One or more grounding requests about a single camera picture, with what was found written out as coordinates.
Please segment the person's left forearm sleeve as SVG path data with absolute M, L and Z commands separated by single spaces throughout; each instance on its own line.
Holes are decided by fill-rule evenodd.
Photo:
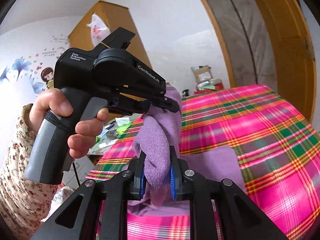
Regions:
M 25 123 L 31 107 L 22 108 L 8 149 L 1 154 L 1 239 L 30 239 L 47 217 L 58 188 L 24 177 L 36 137 Z

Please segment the person's left hand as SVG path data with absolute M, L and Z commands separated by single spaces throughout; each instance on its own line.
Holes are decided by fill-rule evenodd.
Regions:
M 73 113 L 71 104 L 61 90 L 54 88 L 42 92 L 24 118 L 25 123 L 34 133 L 39 131 L 48 110 L 64 117 Z M 108 109 L 102 108 L 94 119 L 80 121 L 76 124 L 75 134 L 68 138 L 69 153 L 73 158 L 84 157 L 95 145 L 96 137 L 102 132 L 103 123 L 107 117 Z

